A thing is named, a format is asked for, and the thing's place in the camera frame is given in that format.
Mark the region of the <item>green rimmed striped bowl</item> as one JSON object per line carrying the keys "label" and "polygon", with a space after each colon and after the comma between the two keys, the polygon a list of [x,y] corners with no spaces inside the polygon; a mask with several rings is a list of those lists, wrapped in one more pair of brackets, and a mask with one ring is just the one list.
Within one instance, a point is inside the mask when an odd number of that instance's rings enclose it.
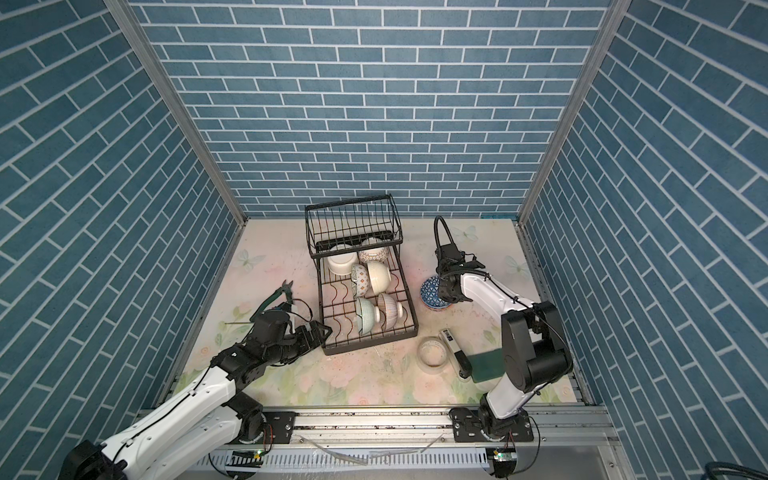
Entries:
{"label": "green rimmed striped bowl", "polygon": [[354,286],[354,297],[364,298],[371,286],[368,269],[364,264],[355,264],[351,268],[350,280]]}

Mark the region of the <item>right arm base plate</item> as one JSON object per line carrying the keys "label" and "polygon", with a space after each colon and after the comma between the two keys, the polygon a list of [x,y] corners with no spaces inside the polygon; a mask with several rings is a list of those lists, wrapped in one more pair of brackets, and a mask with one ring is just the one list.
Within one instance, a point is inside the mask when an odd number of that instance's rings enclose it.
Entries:
{"label": "right arm base plate", "polygon": [[448,412],[454,441],[457,443],[532,442],[532,422],[525,410],[506,419],[497,419],[486,409],[455,407]]}

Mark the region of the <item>cream ceramic bowl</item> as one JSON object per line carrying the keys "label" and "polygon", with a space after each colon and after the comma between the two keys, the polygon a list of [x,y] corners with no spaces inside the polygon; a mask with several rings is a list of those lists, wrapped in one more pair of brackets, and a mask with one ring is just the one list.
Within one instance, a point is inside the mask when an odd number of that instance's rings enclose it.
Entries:
{"label": "cream ceramic bowl", "polygon": [[392,281],[389,267],[380,261],[369,261],[367,269],[373,293],[385,293]]}

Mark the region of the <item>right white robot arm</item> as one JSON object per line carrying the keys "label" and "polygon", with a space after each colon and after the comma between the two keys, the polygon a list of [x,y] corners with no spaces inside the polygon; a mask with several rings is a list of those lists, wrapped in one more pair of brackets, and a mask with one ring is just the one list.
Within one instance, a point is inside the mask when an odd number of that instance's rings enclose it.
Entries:
{"label": "right white robot arm", "polygon": [[436,257],[441,300],[475,302],[500,319],[504,374],[482,397],[478,417],[486,435],[501,437],[533,396],[572,371],[562,320],[553,303],[522,299],[456,245],[437,247]]}

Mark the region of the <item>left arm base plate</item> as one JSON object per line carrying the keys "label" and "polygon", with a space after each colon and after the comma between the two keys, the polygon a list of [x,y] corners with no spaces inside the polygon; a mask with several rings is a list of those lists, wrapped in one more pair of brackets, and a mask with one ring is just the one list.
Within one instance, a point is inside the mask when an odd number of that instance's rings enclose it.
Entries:
{"label": "left arm base plate", "polygon": [[266,428],[266,446],[287,445],[291,442],[297,413],[294,411],[266,411],[262,425]]}

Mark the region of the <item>brown striped ceramic bowl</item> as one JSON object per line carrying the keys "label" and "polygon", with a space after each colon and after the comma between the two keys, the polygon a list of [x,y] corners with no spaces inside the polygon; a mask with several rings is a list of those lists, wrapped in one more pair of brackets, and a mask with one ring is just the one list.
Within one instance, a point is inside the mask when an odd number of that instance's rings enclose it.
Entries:
{"label": "brown striped ceramic bowl", "polygon": [[388,293],[379,294],[377,302],[384,314],[381,328],[384,331],[393,329],[404,315],[403,305]]}

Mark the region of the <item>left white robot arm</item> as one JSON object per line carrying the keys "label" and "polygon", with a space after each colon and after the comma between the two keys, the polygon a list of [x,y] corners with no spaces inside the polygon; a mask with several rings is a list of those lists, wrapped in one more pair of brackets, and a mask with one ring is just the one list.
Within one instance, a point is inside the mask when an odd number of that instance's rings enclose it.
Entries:
{"label": "left white robot arm", "polygon": [[269,442],[263,406],[245,389],[272,366],[287,366],[320,347],[331,328],[295,326],[280,308],[259,312],[239,342],[220,351],[181,392],[100,444],[84,441],[65,457],[62,479],[173,479],[217,448]]}

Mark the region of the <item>plain white ceramic bowl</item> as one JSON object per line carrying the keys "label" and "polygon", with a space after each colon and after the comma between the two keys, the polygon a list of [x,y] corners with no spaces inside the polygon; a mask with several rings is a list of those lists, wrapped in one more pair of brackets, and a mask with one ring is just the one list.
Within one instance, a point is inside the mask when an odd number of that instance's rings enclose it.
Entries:
{"label": "plain white ceramic bowl", "polygon": [[341,244],[330,249],[333,255],[326,258],[326,264],[330,272],[336,276],[349,276],[355,265],[358,264],[358,255],[356,252],[347,252],[350,245]]}

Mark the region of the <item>blue floral patterned bowl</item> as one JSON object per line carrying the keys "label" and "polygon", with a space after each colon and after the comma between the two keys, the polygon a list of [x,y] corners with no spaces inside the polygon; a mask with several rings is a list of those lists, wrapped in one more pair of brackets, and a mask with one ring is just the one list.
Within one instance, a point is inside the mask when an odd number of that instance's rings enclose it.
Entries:
{"label": "blue floral patterned bowl", "polygon": [[427,278],[420,287],[420,298],[424,305],[434,311],[449,308],[451,304],[439,296],[440,277],[433,275]]}

